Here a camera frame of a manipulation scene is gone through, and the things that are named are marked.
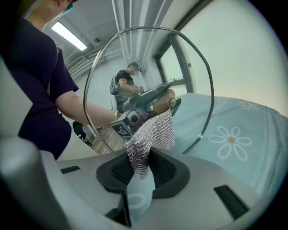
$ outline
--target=sparkly rhinestone cloth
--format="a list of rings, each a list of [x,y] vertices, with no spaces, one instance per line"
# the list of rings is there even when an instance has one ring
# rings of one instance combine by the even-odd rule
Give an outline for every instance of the sparkly rhinestone cloth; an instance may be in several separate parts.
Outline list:
[[[170,109],[146,121],[127,143],[127,153],[136,181],[149,174],[150,148],[170,149],[174,146],[174,129]]]

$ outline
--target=white flower print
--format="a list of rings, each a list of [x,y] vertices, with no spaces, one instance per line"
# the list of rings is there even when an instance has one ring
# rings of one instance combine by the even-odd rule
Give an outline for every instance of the white flower print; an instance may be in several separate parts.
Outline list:
[[[248,137],[240,137],[241,130],[239,127],[233,127],[231,132],[223,126],[218,126],[217,130],[221,135],[210,135],[208,137],[209,141],[213,143],[223,144],[218,149],[217,156],[221,160],[225,160],[230,156],[233,149],[237,158],[242,162],[246,162],[248,156],[242,146],[250,146],[252,144],[251,139]]]
[[[244,109],[246,110],[250,110],[250,109],[253,109],[253,110],[258,110],[257,108],[257,104],[255,103],[252,103],[252,102],[249,102],[249,101],[238,101],[238,106],[243,106]]]

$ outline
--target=neck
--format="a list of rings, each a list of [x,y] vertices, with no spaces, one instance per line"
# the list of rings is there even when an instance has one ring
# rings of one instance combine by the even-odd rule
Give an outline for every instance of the neck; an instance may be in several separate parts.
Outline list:
[[[33,26],[35,26],[40,31],[43,31],[44,27],[48,23],[47,20],[43,19],[42,17],[34,13],[29,14],[27,20],[32,22]]]

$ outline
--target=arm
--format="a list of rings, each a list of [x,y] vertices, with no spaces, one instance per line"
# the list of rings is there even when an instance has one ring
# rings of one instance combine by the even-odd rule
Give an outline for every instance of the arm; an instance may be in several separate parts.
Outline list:
[[[124,78],[121,78],[119,80],[119,84],[120,84],[121,89],[123,90],[129,91],[129,92],[135,92],[135,93],[141,92],[140,88],[127,84],[127,80]]]
[[[59,110],[67,117],[82,124],[89,124],[83,107],[83,99],[73,91],[66,92],[55,101]],[[87,109],[90,118],[95,126],[109,127],[114,121],[115,112],[87,102]]]

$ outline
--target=ceiling light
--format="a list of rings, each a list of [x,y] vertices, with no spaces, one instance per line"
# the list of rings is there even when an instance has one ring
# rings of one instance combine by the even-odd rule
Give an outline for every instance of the ceiling light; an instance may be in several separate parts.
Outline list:
[[[72,34],[65,26],[63,26],[60,22],[57,22],[53,27],[52,30],[54,30],[56,33],[60,34],[63,38],[71,42],[74,46],[76,46],[78,49],[83,51],[87,48],[81,42],[74,34]]]

